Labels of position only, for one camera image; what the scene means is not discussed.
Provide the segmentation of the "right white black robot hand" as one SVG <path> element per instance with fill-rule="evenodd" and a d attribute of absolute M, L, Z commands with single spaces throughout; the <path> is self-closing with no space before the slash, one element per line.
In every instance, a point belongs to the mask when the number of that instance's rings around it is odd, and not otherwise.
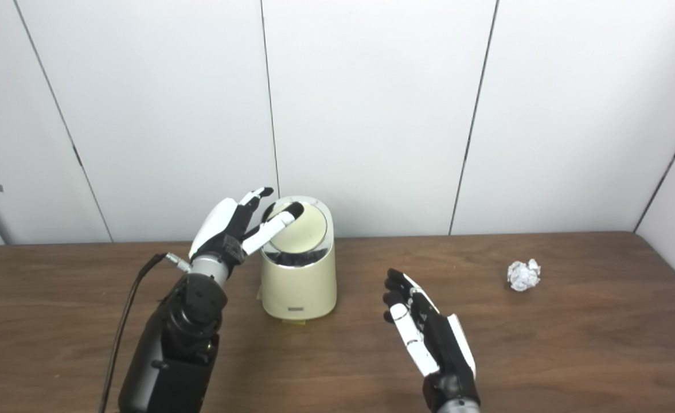
<path fill-rule="evenodd" d="M 390 268 L 385 321 L 395 326 L 422 376 L 422 395 L 431 412 L 479 412 L 476 363 L 456 314 L 444 315 L 421 285 Z"/>

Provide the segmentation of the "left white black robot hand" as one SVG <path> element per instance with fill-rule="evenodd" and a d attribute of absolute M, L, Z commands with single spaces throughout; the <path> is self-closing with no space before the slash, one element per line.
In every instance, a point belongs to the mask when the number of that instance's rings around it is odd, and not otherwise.
<path fill-rule="evenodd" d="M 247 256 L 269 243 L 304 213 L 302 204 L 292 203 L 258 227 L 249 229 L 261 199 L 273 193 L 273 188 L 264 186 L 247 193 L 239 202 L 232 198 L 220 201 L 193 240 L 190 263 L 194 265 L 202 257 L 213 257 L 230 274 L 234 267 L 243 264 Z"/>

